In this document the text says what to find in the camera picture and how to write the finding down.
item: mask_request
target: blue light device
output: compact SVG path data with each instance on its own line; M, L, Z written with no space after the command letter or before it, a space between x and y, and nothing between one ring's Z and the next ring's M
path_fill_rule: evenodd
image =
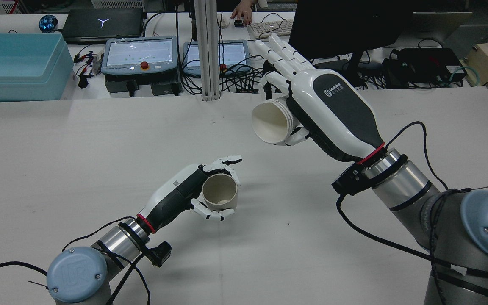
M58 19L54 15L44 15L39 20L39 29L43 33L51 33L58 26Z

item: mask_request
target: paper cup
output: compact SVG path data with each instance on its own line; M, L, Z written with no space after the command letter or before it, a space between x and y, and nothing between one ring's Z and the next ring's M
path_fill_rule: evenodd
M203 184L202 192L211 211L236 209L238 186L233 177L227 174L212 175Z
M253 131L269 144L283 143L299 124L283 100L266 100L252 111Z

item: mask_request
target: wooden block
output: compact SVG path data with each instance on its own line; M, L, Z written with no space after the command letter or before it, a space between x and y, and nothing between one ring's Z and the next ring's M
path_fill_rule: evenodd
M464 65L474 68L480 74L480 83L483 85L488 81L488 43L478 43L464 60ZM476 77L473 73L468 73L468 82L476 85Z

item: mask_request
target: keyboard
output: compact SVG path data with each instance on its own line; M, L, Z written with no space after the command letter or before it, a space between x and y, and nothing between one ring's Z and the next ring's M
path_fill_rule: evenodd
M255 39L268 39L272 33L278 36L287 36L291 34L293 19L280 21L269 21L262 23L251 23L248 25L248 31Z

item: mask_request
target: red wire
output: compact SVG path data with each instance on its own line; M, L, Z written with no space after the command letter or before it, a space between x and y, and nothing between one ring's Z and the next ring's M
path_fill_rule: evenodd
M16 8L18 7L18 1L19 0L14 0L14 5L10 9L10 11L8 12L9 15L12 15L12 13L14 13L14 11L16 10Z

